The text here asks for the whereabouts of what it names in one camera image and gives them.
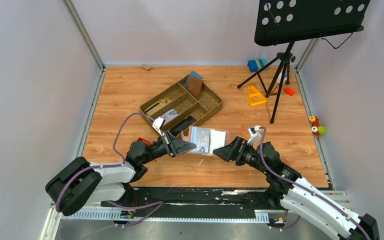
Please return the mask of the white VIP card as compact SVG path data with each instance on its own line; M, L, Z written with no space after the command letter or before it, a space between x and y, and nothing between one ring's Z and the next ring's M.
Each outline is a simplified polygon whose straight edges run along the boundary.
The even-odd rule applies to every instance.
M196 144L196 148L190 150L191 153L208 154L210 152L211 130L193 126L190 131L190 142Z

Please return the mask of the pink card holder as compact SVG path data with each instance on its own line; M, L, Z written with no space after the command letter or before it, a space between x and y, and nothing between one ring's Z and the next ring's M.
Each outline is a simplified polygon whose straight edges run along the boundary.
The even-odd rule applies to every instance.
M227 145L229 131L190 125L181 132L181 139L195 144L189 154L215 156L214 150Z

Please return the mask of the black card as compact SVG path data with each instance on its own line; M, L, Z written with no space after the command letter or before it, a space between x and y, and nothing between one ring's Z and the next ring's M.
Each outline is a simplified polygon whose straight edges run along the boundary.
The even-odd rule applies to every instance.
M178 136L182 133L182 131L189 128L190 125L194 124L197 120L189 115L185 119L181 120L179 123L177 123L173 128L170 129L170 132L174 136Z

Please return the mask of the white patterned card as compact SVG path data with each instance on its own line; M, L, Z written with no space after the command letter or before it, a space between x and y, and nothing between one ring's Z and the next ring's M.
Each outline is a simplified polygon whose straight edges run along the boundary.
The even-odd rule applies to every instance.
M164 124L166 125L172 120L174 120L178 115L179 113L174 108L172 108L167 112L163 113L160 117L164 119Z

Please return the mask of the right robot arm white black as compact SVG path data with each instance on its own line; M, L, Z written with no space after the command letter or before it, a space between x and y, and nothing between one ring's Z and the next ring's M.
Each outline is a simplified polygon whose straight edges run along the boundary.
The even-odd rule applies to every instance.
M254 148L236 137L230 144L217 148L213 154L237 166L249 165L265 174L269 187L265 201L272 209L282 207L298 214L332 240L378 240L376 219L359 215L327 197L292 167L282 162L280 154L268 141Z

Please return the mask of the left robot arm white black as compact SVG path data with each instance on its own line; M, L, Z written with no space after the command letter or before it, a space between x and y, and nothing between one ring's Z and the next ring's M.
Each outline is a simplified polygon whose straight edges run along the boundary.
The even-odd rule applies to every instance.
M121 163L99 164L83 156L75 158L45 185L45 192L64 216L103 201L115 201L126 207L133 201L130 184L145 175L146 163L165 155L174 158L195 148L196 144L170 132L164 132L154 142L139 138L130 145Z

